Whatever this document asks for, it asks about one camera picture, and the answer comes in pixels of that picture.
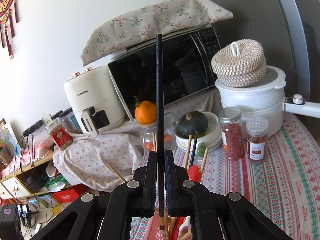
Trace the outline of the floral microwave cover cloth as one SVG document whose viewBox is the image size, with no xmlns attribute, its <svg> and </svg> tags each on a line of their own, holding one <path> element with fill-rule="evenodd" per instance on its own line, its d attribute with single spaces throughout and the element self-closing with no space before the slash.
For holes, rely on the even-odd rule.
<svg viewBox="0 0 320 240">
<path fill-rule="evenodd" d="M 82 50 L 87 66 L 116 51 L 170 33 L 229 20 L 233 14 L 211 0 L 167 0 L 112 18 L 97 27 Z"/>
</svg>

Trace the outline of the red chinese knot decoration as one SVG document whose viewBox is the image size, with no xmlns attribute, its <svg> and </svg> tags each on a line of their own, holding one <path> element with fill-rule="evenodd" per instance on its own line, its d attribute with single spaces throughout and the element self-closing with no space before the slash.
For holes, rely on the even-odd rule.
<svg viewBox="0 0 320 240">
<path fill-rule="evenodd" d="M 6 48 L 10 59 L 14 58 L 14 51 L 10 41 L 15 37 L 15 23 L 19 22 L 17 0 L 1 0 L 1 47 Z"/>
</svg>

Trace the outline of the black chopstick wooden tip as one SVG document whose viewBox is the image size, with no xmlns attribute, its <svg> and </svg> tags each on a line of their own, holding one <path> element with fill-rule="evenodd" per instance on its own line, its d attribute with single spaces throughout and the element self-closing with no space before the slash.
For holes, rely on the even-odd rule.
<svg viewBox="0 0 320 240">
<path fill-rule="evenodd" d="M 193 143 L 193 149 L 192 149 L 192 152 L 191 152 L 189 168 L 192 167 L 193 164 L 194 164 L 195 152 L 196 152 L 196 147 L 197 147 L 197 139 L 198 139 L 198 137 L 197 137 L 197 135 L 195 135 L 194 143 Z"/>
</svg>

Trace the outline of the patterned handmade tablecloth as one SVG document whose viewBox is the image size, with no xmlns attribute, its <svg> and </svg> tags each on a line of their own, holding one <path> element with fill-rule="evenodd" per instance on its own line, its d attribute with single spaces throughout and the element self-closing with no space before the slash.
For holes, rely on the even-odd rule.
<svg viewBox="0 0 320 240">
<path fill-rule="evenodd" d="M 292 239 L 319 239 L 319 146 L 303 123 L 284 115 L 261 164 L 208 153 L 201 183 L 217 194 L 241 193 Z"/>
</svg>

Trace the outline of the goji berry plastic jar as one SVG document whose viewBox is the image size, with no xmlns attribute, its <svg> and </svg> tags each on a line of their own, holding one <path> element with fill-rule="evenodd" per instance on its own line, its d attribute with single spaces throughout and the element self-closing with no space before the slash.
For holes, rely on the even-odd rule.
<svg viewBox="0 0 320 240">
<path fill-rule="evenodd" d="M 225 157 L 237 161 L 244 155 L 241 111 L 238 107 L 226 107 L 218 114 Z"/>
</svg>

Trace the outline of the red label spice jar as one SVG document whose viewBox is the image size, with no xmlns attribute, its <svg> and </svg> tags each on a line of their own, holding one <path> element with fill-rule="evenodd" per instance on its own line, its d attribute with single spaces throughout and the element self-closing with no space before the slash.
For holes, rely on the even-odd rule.
<svg viewBox="0 0 320 240">
<path fill-rule="evenodd" d="M 60 150 L 65 150 L 73 141 L 61 124 L 51 124 L 47 127 L 48 134 L 52 137 Z"/>
</svg>

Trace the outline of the white floral cloth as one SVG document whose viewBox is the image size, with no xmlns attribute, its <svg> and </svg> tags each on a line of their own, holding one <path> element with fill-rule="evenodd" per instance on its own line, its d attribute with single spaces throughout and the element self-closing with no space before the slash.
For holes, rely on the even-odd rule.
<svg viewBox="0 0 320 240">
<path fill-rule="evenodd" d="M 216 88 L 199 92 L 164 108 L 164 121 L 173 125 L 192 111 L 217 113 L 222 108 Z M 84 184 L 97 191 L 112 191 L 122 181 L 110 170 L 113 167 L 126 180 L 146 165 L 148 152 L 143 148 L 143 128 L 138 122 L 126 121 L 120 127 L 93 138 L 75 135 L 65 149 L 54 149 L 53 164 L 71 184 Z"/>
</svg>

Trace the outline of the green lime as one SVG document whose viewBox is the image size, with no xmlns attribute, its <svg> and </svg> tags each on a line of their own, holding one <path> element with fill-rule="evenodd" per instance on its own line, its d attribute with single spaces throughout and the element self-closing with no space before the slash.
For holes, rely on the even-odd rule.
<svg viewBox="0 0 320 240">
<path fill-rule="evenodd" d="M 197 150 L 196 150 L 196 155 L 199 156 L 199 157 L 203 157 L 204 156 L 204 153 L 206 151 L 206 145 L 201 142 L 197 145 Z"/>
</svg>

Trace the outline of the black lid storage canister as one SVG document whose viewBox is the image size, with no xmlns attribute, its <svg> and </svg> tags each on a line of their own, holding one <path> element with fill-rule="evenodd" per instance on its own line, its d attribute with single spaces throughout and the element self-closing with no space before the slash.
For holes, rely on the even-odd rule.
<svg viewBox="0 0 320 240">
<path fill-rule="evenodd" d="M 82 130 L 78 124 L 78 121 L 73 113 L 73 110 L 71 107 L 63 111 L 60 115 L 60 121 L 64 128 L 69 133 L 75 133 L 75 134 L 81 134 Z"/>
</svg>

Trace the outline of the wooden chopstick in basket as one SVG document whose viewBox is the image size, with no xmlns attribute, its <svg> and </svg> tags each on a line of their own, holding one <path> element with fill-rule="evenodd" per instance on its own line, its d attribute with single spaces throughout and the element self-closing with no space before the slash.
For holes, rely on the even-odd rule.
<svg viewBox="0 0 320 240">
<path fill-rule="evenodd" d="M 159 208 L 156 208 L 155 209 L 155 212 L 156 214 L 158 215 L 159 217 L 159 229 L 161 230 L 162 232 L 162 235 L 163 235 L 163 239 L 165 240 L 169 240 L 170 239 L 170 235 L 169 235 L 169 219 L 168 219 L 168 214 L 167 214 L 167 210 L 166 210 L 166 207 L 164 206 L 163 207 L 163 211 L 164 211 L 164 215 L 161 216 L 159 214 Z"/>
<path fill-rule="evenodd" d="M 126 179 L 122 177 L 122 175 L 110 163 L 106 163 L 106 165 L 112 171 L 112 173 L 115 174 L 123 183 L 126 182 Z"/>
<path fill-rule="evenodd" d="M 153 150 L 157 152 L 157 134 L 156 132 L 152 133 L 152 142 L 153 142 Z"/>
</svg>

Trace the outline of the red plastic spoon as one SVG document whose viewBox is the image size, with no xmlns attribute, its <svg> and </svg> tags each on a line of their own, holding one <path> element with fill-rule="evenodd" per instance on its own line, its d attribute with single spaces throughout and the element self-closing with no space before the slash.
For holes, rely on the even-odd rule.
<svg viewBox="0 0 320 240">
<path fill-rule="evenodd" d="M 188 176 L 190 180 L 193 180 L 197 183 L 200 182 L 200 168 L 196 165 L 193 165 L 188 169 Z M 170 239 L 179 239 L 186 232 L 191 231 L 190 228 L 190 218 L 189 217 L 177 217 L 176 223 L 173 229 Z"/>
</svg>

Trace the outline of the dark green squash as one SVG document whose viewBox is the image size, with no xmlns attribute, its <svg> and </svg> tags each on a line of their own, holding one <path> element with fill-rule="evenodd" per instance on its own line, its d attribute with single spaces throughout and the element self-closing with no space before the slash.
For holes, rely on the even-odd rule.
<svg viewBox="0 0 320 240">
<path fill-rule="evenodd" d="M 208 126 L 208 118 L 202 112 L 193 111 L 182 116 L 177 124 L 177 130 L 181 137 L 188 139 L 189 135 L 203 136 Z"/>
</svg>

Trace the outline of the white ceramic bowl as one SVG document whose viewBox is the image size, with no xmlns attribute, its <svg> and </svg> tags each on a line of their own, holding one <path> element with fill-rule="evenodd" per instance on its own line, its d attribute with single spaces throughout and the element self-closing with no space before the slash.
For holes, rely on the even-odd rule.
<svg viewBox="0 0 320 240">
<path fill-rule="evenodd" d="M 216 149 L 222 143 L 222 135 L 220 130 L 220 124 L 217 116 L 211 112 L 203 112 L 203 114 L 208 119 L 208 129 L 205 135 L 199 137 L 197 139 L 197 145 L 200 143 L 205 144 L 208 148 Z M 176 137 L 176 144 L 177 146 L 183 150 L 187 150 L 188 146 L 188 138 L 183 138 L 178 129 L 177 125 L 174 129 L 175 137 Z"/>
</svg>

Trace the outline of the orange mandarin fruit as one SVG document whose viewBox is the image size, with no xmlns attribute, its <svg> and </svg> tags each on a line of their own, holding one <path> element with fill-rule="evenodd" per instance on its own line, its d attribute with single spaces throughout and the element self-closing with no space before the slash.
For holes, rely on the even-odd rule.
<svg viewBox="0 0 320 240">
<path fill-rule="evenodd" d="M 140 125 L 149 125 L 156 120 L 156 105 L 149 101 L 139 101 L 135 96 L 135 119 Z"/>
</svg>

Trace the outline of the hawthorn slices plastic jar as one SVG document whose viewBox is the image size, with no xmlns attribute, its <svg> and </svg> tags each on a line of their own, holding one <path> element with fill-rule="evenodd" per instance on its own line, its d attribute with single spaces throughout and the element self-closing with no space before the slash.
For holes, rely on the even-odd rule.
<svg viewBox="0 0 320 240">
<path fill-rule="evenodd" d="M 261 164 L 267 153 L 268 120 L 255 117 L 246 122 L 247 155 L 253 164 Z"/>
</svg>

